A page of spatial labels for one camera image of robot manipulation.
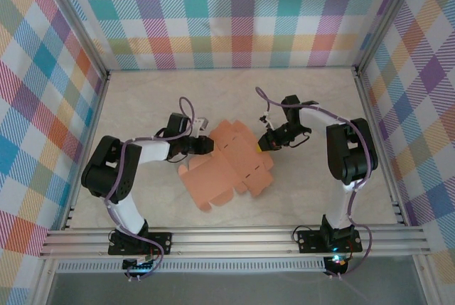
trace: enclosure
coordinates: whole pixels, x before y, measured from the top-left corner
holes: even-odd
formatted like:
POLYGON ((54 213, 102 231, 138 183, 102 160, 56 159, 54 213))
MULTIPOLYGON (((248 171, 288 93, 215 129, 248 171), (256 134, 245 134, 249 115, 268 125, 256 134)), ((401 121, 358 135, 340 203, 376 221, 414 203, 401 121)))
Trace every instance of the enclosure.
MULTIPOLYGON (((1 0, 0 11, 1 304, 290 304, 302 287, 314 303, 452 304, 455 0, 1 0), (140 165, 134 202, 172 243, 156 275, 127 284, 123 256, 107 254, 115 224, 81 186, 100 139, 153 136, 180 96, 208 119, 202 134, 239 120, 259 139, 256 86, 368 121, 379 166, 353 213, 373 231, 356 227, 350 269, 362 266, 330 281, 333 253, 302 254, 291 238, 333 205, 326 138, 313 132, 270 153, 260 195, 210 211, 179 177, 189 157, 140 165)), ((287 120, 274 106, 269 119, 287 120)))

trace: plaid wallpaper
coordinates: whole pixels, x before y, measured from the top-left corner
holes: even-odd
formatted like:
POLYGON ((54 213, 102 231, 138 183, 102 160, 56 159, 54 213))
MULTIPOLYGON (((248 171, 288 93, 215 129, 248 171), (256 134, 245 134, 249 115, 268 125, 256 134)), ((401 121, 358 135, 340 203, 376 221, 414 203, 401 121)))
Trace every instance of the plaid wallpaper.
POLYGON ((0 304, 23 304, 101 79, 54 0, 0 0, 0 304))
POLYGON ((72 1, 108 65, 137 70, 350 66, 389 0, 72 1))
POLYGON ((368 30, 368 33, 363 39, 362 46, 360 47, 360 50, 358 51, 357 57, 355 58, 355 61, 353 65, 358 65, 360 63, 360 60, 363 57, 363 54, 365 52, 365 49, 367 48, 367 45, 369 44, 371 40, 371 36, 376 32, 378 29, 378 26, 380 25, 382 18, 384 16, 384 13, 387 11, 389 5, 392 3, 393 0, 382 0, 382 3, 376 12, 375 18, 370 26, 370 29, 368 30))
POLYGON ((455 296, 455 0, 405 0, 365 78, 413 225, 455 296))

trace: metal frame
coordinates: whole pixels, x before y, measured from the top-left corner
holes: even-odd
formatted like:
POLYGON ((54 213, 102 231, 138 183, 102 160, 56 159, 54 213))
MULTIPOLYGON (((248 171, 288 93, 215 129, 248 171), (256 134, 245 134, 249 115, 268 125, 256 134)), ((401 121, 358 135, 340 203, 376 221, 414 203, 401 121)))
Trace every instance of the metal frame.
POLYGON ((353 46, 353 49, 351 50, 348 59, 346 60, 346 67, 349 67, 350 65, 354 64, 356 60, 359 57, 359 52, 361 51, 363 41, 365 40, 365 37, 368 35, 368 32, 371 29, 371 26, 375 22, 376 15, 378 13, 378 10, 381 7, 381 4, 383 3, 384 0, 373 0, 370 10, 365 16, 365 20, 363 22, 363 25, 360 27, 358 30, 358 36, 357 40, 355 41, 355 45, 353 46))
MULTIPOLYGON (((227 227, 227 228, 154 228, 152 232, 172 232, 169 257, 175 258, 278 258, 278 257, 327 257, 330 253, 299 254, 299 247, 291 238, 294 226, 227 227)), ((420 227, 404 225, 372 225, 372 256, 400 256, 428 254, 429 245, 420 227)), ((107 254, 106 229, 72 229, 51 231, 41 257, 46 259, 112 259, 107 254)), ((364 245, 367 232, 360 228, 364 245)), ((354 253, 361 257, 364 253, 354 253)))
MULTIPOLYGON (((39 268, 34 276, 36 287, 31 288, 29 294, 29 304, 45 304, 48 299, 53 277, 55 273, 63 272, 121 272, 119 262, 123 257, 107 255, 109 247, 108 235, 111 231, 107 229, 69 229, 67 221, 71 219, 71 211, 74 210, 77 196, 80 189, 80 174, 83 164, 87 161, 90 147, 96 132, 97 123, 100 118, 102 106, 106 97, 109 84, 109 70, 103 59, 97 52, 84 26, 73 8, 70 0, 56 0, 66 17, 75 35, 81 42, 82 47, 89 55, 90 60, 105 77, 100 100, 95 110, 92 128, 88 134, 86 150, 81 159, 80 170, 77 179, 72 187, 70 202, 65 209, 65 216, 61 223, 62 230, 51 231, 46 239, 41 253, 39 268)), ((371 103, 368 99, 363 82, 357 74, 363 72, 368 63, 373 59, 375 51, 387 33, 390 24, 393 22, 404 0, 393 0, 389 9, 382 18, 382 22, 375 32, 372 40, 366 48, 362 57, 359 70, 353 70, 355 83, 358 88, 360 99, 367 120, 375 126, 371 127, 373 140, 378 148, 378 155, 382 170, 387 181, 390 192, 392 206, 397 216, 396 225, 371 225, 373 231, 372 256, 403 256, 412 255, 416 263, 416 268, 424 288, 425 295, 430 304, 440 304, 441 299, 438 295, 437 286, 434 282, 434 273, 431 263, 426 255, 430 253, 427 239, 420 227, 407 227, 409 219, 406 213, 402 212, 403 202, 398 193, 396 180, 393 176, 390 162, 385 153, 385 146, 378 132, 378 124, 375 121, 371 110, 371 103)), ((173 233, 173 246, 169 256, 166 256, 165 263, 157 272, 172 272, 182 268, 186 272, 197 272, 200 270, 199 262, 208 263, 205 265, 204 272, 214 272, 220 263, 225 261, 235 262, 233 269, 238 271, 239 263, 249 261, 248 272, 264 268, 269 272, 282 270, 317 271, 320 272, 321 261, 325 254, 299 254, 298 244, 291 239, 292 230, 295 227, 232 227, 232 228, 154 228, 155 231, 169 231, 173 233), (270 265, 270 262, 282 262, 283 265, 270 265)), ((364 246, 368 241, 368 234, 364 230, 360 231, 360 237, 364 246)))
POLYGON ((97 69, 98 73, 105 78, 109 75, 109 69, 105 65, 101 55, 98 53, 95 45, 87 34, 80 17, 76 10, 73 8, 73 4, 70 0, 55 0, 58 7, 60 8, 62 15, 64 15, 66 21, 74 31, 76 38, 79 40, 80 45, 87 53, 92 64, 97 69))
POLYGON ((358 64, 359 71, 363 72, 364 69, 366 69, 368 64, 373 59, 376 50, 379 48, 379 45, 381 44, 385 34, 389 30, 390 25, 395 20, 395 17, 398 14, 398 11, 401 9, 401 6, 403 5, 404 2, 405 0, 392 0, 392 2, 390 3, 389 7, 384 13, 384 16, 382 16, 381 22, 376 31, 374 32, 373 37, 367 44, 363 57, 360 59, 360 62, 358 64))
POLYGON ((387 151, 385 149, 385 144, 379 133, 379 124, 373 114, 373 104, 371 103, 371 100, 368 97, 368 93, 366 92, 366 88, 363 84, 363 81, 359 76, 358 70, 352 67, 351 71, 354 77, 355 86, 357 87, 360 102, 362 103, 362 108, 363 111, 365 112, 365 117, 368 121, 368 124, 374 124, 374 126, 370 126, 371 135, 375 143, 376 152, 379 156, 379 163, 385 178, 385 182, 387 184, 387 188, 390 193, 390 197, 392 199, 392 204, 400 208, 404 223, 406 225, 410 225, 409 218, 406 212, 403 211, 405 209, 405 204, 401 198, 400 193, 398 192, 398 185, 393 175, 392 164, 390 163, 389 157, 386 154, 387 151))

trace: aluminum rail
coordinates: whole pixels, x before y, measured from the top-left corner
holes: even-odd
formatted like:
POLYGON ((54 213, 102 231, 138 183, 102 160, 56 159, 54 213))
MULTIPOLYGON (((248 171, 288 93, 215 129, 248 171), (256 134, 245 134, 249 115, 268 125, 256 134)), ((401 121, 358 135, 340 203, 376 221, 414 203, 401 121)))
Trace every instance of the aluminum rail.
MULTIPOLYGON (((260 258, 324 257, 326 253, 300 254, 291 239, 295 227, 233 228, 157 228, 154 232, 172 232, 172 258, 260 258)), ((372 225, 372 256, 429 254, 429 245, 421 227, 372 225)), ((120 258, 107 254, 108 235, 112 229, 50 231, 44 242, 44 259, 120 258)), ((368 233, 360 229, 364 249, 368 233)), ((361 257, 363 253, 354 253, 361 257)))

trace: robotic arm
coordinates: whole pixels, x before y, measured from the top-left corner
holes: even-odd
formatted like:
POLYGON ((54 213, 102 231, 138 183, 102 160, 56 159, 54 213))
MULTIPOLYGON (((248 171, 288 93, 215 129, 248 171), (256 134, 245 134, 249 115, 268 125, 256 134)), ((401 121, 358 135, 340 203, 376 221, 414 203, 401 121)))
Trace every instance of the robotic arm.
MULTIPOLYGON (((316 105, 314 101, 300 103, 296 95, 285 97, 282 105, 316 105)), ((292 146, 292 142, 300 134, 307 135, 312 130, 318 132, 327 140, 327 163, 328 168, 337 180, 336 187, 331 196, 331 202, 327 214, 323 216, 317 237, 306 242, 304 247, 326 251, 344 251, 347 243, 355 242, 358 232, 354 225, 342 228, 347 222, 349 201, 354 191, 355 182, 362 180, 367 173, 367 157, 360 139, 353 129, 346 123, 334 119, 317 109, 312 108, 283 108, 287 123, 277 129, 270 126, 267 116, 260 120, 266 124, 267 131, 259 139, 258 146, 261 151, 276 151, 283 146, 292 146)), ((359 130, 367 144, 370 156, 371 171, 378 167, 378 156, 375 151, 368 123, 364 119, 350 121, 359 130)), ((362 250, 361 245, 354 250, 362 250)))
MULTIPOLYGON (((173 113, 169 117, 167 127, 161 129, 157 135, 161 138, 177 137, 185 132, 189 118, 182 114, 173 113)), ((149 233, 147 221, 140 215, 134 204, 131 189, 139 164, 150 161, 168 161, 177 154, 208 154, 213 150, 213 140, 207 136, 199 136, 199 130, 207 125, 204 118, 197 119, 193 126, 198 125, 196 137, 185 135, 169 141, 143 141, 141 144, 130 143, 124 155, 124 169, 119 186, 108 200, 108 210, 114 216, 119 227, 110 235, 110 255, 142 255, 155 252, 156 248, 143 240, 138 240, 122 231, 124 228, 139 237, 153 239, 162 245, 168 246, 171 233, 149 233)), ((119 173, 119 160, 123 142, 119 139, 104 136, 98 144, 82 173, 82 185, 98 198, 106 198, 114 185, 119 173)))

